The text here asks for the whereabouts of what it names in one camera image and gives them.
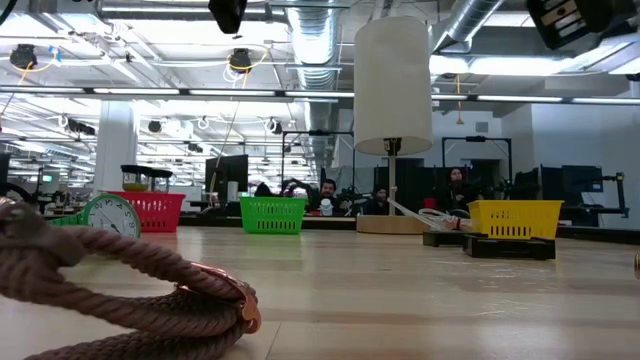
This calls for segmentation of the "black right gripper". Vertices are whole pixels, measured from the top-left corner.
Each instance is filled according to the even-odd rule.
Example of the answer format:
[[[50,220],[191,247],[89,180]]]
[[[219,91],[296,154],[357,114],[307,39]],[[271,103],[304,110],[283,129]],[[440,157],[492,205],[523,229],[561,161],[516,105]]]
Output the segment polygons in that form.
[[[596,32],[598,1],[527,0],[525,4],[538,34],[551,50]]]

